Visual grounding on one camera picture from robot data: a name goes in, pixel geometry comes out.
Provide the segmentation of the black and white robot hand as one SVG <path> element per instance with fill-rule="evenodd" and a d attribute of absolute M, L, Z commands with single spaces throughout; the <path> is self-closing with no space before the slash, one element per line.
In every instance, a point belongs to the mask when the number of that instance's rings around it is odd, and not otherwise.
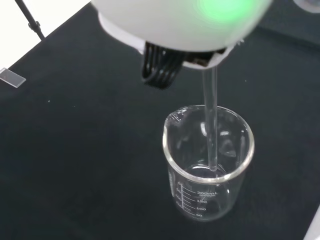
<path fill-rule="evenodd" d="M 270 0 L 94 0 L 102 29 L 143 56 L 142 82 L 168 88 L 182 67 L 219 65 L 266 14 Z"/>

